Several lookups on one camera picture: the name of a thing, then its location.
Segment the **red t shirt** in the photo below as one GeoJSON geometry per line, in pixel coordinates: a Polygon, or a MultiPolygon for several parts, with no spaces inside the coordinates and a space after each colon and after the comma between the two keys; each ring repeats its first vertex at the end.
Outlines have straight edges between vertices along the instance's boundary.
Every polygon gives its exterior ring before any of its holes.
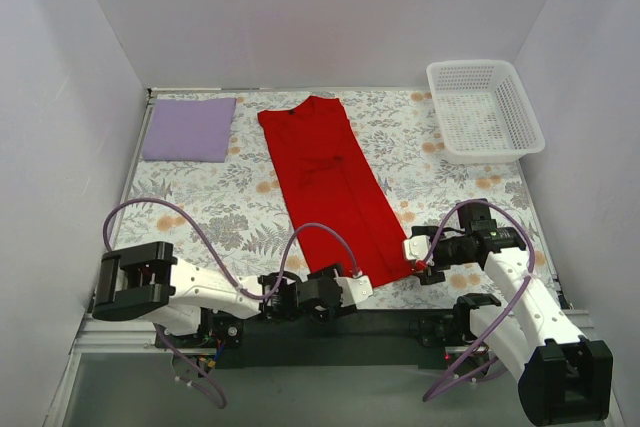
{"type": "Polygon", "coordinates": [[[257,115],[307,265],[361,268],[375,287],[406,278],[406,238],[337,99],[257,115]]]}

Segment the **white plastic basket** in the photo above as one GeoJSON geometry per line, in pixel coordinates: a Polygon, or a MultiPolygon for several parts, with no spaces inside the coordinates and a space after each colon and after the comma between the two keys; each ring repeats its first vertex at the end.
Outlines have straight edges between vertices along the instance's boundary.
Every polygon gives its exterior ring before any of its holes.
{"type": "Polygon", "coordinates": [[[535,112],[511,63],[434,62],[427,66],[426,76],[448,162],[510,163],[545,148],[535,112]]]}

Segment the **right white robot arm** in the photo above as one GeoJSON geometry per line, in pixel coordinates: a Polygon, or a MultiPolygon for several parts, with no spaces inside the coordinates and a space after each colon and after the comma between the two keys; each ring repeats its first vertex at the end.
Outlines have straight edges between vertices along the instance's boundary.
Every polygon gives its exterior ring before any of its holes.
{"type": "Polygon", "coordinates": [[[535,426],[603,421],[610,411],[613,354],[602,340],[591,340],[561,309],[535,273],[535,252],[525,229],[510,221],[499,227],[491,214],[498,206],[485,199],[456,204],[455,236],[439,226],[415,227],[403,243],[404,258],[421,282],[442,280],[446,268],[476,263],[502,297],[467,294],[456,301],[453,316],[469,347],[425,392],[430,401],[475,379],[458,368],[481,346],[493,352],[517,383],[522,409],[535,426]]]}

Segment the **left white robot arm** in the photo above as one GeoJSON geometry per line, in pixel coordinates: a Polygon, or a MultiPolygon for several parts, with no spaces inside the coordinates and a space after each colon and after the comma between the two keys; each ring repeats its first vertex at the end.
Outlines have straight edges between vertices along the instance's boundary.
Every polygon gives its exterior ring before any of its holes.
{"type": "Polygon", "coordinates": [[[305,281],[290,274],[249,276],[234,287],[222,273],[176,257],[172,244],[153,242],[103,255],[92,316],[145,319],[174,336],[198,333],[205,313],[292,320],[317,312],[324,318],[352,306],[347,279],[338,272],[330,267],[305,281]]]}

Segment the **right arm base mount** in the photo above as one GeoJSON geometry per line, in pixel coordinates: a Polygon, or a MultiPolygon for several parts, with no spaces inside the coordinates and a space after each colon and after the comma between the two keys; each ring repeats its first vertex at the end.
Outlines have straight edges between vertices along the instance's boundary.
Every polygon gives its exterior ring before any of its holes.
{"type": "MultiPolygon", "coordinates": [[[[442,370],[448,369],[475,341],[474,336],[467,339],[453,314],[444,311],[427,311],[417,320],[409,322],[409,331],[422,347],[437,354],[439,367],[442,370]]],[[[463,376],[480,368],[475,378],[484,380],[490,373],[491,359],[492,353],[489,347],[481,344],[456,369],[455,374],[463,376]]]]}

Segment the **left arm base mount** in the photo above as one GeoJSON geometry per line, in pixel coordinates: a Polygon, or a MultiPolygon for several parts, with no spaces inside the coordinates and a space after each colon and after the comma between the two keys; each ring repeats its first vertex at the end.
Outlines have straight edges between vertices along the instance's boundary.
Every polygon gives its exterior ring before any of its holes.
{"type": "Polygon", "coordinates": [[[194,333],[176,336],[164,326],[161,329],[163,335],[180,351],[213,356],[219,348],[226,351],[241,346],[244,321],[227,313],[202,309],[200,324],[194,333]]]}

